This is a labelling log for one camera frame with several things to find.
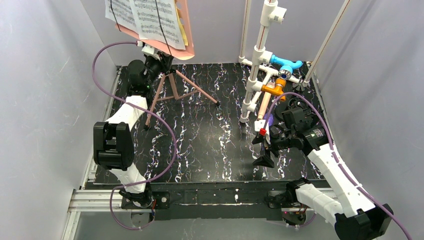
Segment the pink music stand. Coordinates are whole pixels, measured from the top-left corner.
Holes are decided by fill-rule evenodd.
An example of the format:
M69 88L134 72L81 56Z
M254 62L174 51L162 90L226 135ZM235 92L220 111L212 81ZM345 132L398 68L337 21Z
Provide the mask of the pink music stand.
M175 59L185 61L195 56L187 1L107 0L105 8L105 16L120 32L135 38L134 44L145 57L128 64L130 95L146 97L153 112L165 80L169 80L173 99L200 93L220 106L218 100L172 67Z

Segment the sheet music pages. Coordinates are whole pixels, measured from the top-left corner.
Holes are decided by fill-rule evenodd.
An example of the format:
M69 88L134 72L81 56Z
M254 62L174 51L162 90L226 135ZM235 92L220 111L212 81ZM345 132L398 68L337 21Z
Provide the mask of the sheet music pages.
M106 0L105 17L142 40L155 40L184 50L174 0Z

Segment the pink microphone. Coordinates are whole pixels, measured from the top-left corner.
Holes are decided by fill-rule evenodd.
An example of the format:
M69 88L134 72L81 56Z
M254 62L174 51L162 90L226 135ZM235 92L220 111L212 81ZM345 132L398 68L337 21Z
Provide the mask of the pink microphone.
M260 107L259 107L259 110L258 110L258 113L257 113L257 118L256 118L257 121L262 120L264 118L264 116L267 112L267 108L268 108L271 96L272 96L271 93L266 92L266 91L263 92L263 98L262 98L262 101L261 101L261 104L260 104Z

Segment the purple microphone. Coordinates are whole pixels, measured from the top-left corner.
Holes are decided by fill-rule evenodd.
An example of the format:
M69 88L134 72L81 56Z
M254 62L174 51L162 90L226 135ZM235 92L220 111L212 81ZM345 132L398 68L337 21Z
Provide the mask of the purple microphone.
M267 120L267 128L268 127L270 127L270 126L272 126L273 125L273 123L274 123L274 116L273 116L273 114L272 113L266 113L264 116L263 116L263 119L266 121Z

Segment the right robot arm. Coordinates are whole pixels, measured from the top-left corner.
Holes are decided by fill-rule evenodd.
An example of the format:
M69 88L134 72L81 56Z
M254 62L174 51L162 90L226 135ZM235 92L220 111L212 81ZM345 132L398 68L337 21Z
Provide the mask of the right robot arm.
M312 208L333 225L341 240L373 240L383 236L393 210L377 205L360 192L358 182L345 168L336 149L328 141L325 128L311 110L301 107L275 110L273 124L264 119L255 123L253 144L261 146L255 166L273 168L279 152L296 148L324 175L336 198L318 190L310 180L300 178L286 184L285 192L266 198L271 208L299 203Z

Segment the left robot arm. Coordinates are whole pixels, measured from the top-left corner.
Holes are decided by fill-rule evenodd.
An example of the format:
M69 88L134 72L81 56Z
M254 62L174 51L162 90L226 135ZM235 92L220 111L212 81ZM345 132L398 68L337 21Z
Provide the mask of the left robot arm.
M126 103L106 121L93 126L94 162L115 175L124 186L120 195L136 206L153 202L152 190L134 164L135 146L131 130L152 103L152 84L164 71L163 62L153 56L132 60L128 66Z

